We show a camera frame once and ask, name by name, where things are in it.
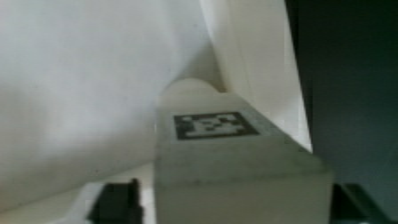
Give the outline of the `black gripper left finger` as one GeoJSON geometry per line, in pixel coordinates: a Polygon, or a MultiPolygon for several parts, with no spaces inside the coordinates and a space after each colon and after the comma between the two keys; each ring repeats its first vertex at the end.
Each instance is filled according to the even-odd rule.
{"type": "Polygon", "coordinates": [[[144,224],[140,182],[110,183],[101,189],[87,215],[92,224],[144,224]]]}

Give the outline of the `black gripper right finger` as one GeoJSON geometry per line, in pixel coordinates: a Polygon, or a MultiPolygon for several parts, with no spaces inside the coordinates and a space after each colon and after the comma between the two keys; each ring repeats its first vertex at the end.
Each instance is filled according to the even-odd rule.
{"type": "Polygon", "coordinates": [[[330,224],[398,224],[359,184],[334,185],[330,224]]]}

